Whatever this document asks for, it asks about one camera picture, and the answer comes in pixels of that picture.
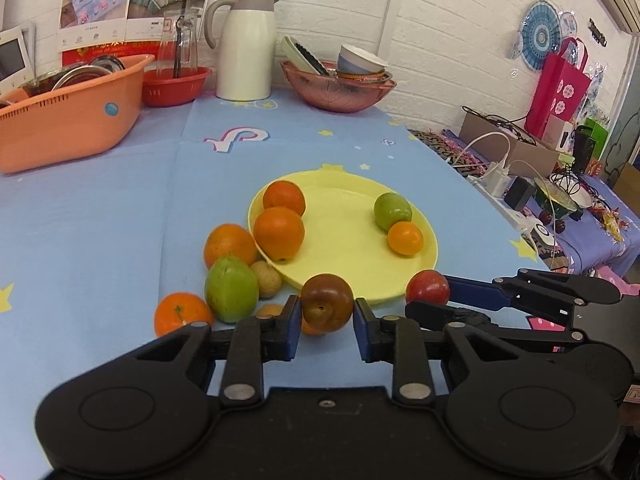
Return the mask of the small orange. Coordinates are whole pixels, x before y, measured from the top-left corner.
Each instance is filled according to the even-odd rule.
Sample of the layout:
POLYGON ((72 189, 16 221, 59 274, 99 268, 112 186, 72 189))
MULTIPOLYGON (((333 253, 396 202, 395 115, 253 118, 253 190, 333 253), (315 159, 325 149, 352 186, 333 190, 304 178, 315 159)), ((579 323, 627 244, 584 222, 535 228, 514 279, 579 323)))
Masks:
MULTIPOLYGON (((283 309, 284 307, 282 304, 263 304, 255 312, 255 316, 256 318, 276 318, 282 313, 283 309)), ((306 335, 315 337, 321 337, 326 334, 325 332, 322 332, 322 330, 316 330, 311 327, 305 318, 302 318, 302 332, 306 335)))

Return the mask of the red apple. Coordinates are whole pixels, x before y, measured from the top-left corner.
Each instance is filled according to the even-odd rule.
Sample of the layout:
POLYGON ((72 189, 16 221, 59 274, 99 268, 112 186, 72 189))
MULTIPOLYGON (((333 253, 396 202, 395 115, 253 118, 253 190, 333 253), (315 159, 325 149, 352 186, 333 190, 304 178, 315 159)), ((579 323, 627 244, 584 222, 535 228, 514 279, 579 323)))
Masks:
POLYGON ((405 300, 426 301, 443 306, 450 299, 447 279, 435 270, 423 270, 414 274, 405 291, 405 300))

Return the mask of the green mango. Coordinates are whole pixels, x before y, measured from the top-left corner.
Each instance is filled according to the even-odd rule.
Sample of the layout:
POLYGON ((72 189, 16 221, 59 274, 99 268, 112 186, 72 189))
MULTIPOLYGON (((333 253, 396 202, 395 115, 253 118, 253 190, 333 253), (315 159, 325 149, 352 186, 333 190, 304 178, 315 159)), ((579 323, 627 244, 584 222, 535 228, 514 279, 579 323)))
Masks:
POLYGON ((208 271, 204 296, 220 322, 240 322, 251 316, 257 306, 259 286, 256 275, 241 259, 220 257, 208 271))

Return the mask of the tan longan fruit back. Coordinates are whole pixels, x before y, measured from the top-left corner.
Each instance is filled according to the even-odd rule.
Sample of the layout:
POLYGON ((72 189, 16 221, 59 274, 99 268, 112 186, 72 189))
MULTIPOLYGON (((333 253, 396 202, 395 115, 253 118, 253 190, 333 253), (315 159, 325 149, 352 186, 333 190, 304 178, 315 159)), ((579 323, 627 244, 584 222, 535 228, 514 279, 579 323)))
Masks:
POLYGON ((256 276, 259 297, 269 299, 277 295, 282 287, 282 278, 278 271, 264 260, 254 262, 250 268, 256 276))

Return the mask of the dark red-brown plum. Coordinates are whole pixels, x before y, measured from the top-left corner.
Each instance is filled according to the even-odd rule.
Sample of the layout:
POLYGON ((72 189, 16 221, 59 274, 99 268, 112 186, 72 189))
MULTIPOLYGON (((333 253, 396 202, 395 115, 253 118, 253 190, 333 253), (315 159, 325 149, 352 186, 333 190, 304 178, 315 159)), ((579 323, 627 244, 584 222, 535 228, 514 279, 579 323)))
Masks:
POLYGON ((354 293, 335 274, 317 274, 303 284, 299 294, 306 323, 321 333, 340 330, 352 317, 354 293))

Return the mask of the tangerine with stem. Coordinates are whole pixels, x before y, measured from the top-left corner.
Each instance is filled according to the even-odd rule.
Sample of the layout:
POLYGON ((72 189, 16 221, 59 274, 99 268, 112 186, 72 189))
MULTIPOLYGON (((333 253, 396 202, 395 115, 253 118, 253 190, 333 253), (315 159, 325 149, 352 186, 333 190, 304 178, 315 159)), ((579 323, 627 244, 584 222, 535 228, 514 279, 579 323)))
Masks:
POLYGON ((154 332, 157 337, 195 322, 214 325, 215 315, 204 300, 190 292, 174 292, 166 296, 154 312, 154 332))

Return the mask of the small yellow-orange citrus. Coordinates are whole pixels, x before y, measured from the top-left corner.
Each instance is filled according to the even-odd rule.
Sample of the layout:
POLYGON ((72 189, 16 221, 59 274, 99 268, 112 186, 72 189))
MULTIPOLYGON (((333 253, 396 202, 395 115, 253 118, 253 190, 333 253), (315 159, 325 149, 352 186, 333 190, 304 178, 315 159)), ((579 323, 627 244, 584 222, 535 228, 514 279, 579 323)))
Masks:
POLYGON ((421 230, 410 221, 398 221, 387 232, 387 245, 396 254, 412 257, 424 246, 421 230))

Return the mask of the large orange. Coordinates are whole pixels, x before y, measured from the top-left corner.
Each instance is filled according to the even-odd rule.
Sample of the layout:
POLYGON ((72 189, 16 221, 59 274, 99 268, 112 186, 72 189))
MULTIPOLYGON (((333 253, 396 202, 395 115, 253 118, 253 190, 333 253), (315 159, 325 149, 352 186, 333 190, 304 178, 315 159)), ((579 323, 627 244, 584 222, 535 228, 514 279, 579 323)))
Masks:
POLYGON ((267 208, 258 214, 253 235, 259 248, 271 261, 291 260, 303 245, 304 222, 291 209, 267 208))

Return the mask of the green apple front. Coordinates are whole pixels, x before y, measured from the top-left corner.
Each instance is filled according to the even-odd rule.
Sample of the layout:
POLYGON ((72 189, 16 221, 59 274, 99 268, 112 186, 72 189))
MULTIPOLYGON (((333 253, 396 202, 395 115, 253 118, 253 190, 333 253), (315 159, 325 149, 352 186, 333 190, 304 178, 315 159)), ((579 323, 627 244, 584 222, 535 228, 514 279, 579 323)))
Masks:
POLYGON ((399 221, 412 220, 412 209, 408 200, 393 192, 378 196, 373 213, 375 223, 385 232, 399 221))

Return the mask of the pink glass bowl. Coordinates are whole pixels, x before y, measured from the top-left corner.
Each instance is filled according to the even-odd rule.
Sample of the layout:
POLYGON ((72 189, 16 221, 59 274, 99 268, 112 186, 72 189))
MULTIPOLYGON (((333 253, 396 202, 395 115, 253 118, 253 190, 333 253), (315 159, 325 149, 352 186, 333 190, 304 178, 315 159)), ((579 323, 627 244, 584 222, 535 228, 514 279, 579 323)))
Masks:
POLYGON ((378 104, 396 88, 396 82, 390 77, 381 82, 354 81, 305 73, 290 61, 282 62, 281 68, 294 92, 306 104, 332 113, 362 112, 378 104))

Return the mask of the white thermos jug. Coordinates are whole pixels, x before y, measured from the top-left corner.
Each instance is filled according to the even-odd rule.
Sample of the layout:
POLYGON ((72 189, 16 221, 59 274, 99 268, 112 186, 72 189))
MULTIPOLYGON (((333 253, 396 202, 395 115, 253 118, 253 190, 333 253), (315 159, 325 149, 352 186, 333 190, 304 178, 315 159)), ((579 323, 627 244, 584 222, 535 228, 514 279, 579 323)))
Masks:
POLYGON ((217 55, 216 96, 267 99, 276 53, 277 0, 217 0, 204 13, 204 37, 217 55))

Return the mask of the orange plastic basket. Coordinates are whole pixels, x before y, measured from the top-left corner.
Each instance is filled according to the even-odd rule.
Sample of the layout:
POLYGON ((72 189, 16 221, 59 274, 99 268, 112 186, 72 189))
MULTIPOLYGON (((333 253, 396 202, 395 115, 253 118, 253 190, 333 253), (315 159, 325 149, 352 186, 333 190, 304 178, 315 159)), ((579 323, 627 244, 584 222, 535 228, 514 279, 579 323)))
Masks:
POLYGON ((28 96, 6 95, 1 110, 1 172, 68 162, 103 153, 129 133, 142 104, 150 54, 125 56, 123 70, 72 86, 28 96))

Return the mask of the glass pitcher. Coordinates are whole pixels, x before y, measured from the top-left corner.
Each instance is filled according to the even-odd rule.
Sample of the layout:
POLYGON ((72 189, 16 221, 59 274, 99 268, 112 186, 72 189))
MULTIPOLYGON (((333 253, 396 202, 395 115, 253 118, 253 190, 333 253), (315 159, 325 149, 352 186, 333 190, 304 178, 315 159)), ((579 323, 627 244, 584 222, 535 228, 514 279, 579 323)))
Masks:
POLYGON ((168 11, 156 58, 156 76, 174 79, 195 75, 198 71, 198 11, 168 11))

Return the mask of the steel pot lid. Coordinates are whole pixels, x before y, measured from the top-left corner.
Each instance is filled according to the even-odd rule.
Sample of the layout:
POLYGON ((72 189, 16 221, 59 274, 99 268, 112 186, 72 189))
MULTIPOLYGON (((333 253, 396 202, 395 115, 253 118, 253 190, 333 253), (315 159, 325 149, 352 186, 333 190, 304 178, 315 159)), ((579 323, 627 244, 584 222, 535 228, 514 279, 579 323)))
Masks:
POLYGON ((120 72, 125 69, 124 62, 122 62, 122 60, 117 56, 110 54, 100 55, 90 61, 89 64, 104 68, 104 70, 108 70, 110 73, 120 72))

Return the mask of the bedding poster calendar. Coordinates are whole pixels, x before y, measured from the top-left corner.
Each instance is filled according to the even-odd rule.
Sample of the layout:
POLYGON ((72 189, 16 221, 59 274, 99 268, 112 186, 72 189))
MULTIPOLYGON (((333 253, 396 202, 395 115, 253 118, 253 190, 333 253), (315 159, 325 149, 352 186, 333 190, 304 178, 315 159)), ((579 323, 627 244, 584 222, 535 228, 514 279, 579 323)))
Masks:
POLYGON ((164 17, 207 0, 61 0, 56 46, 63 65, 111 54, 155 54, 164 17))

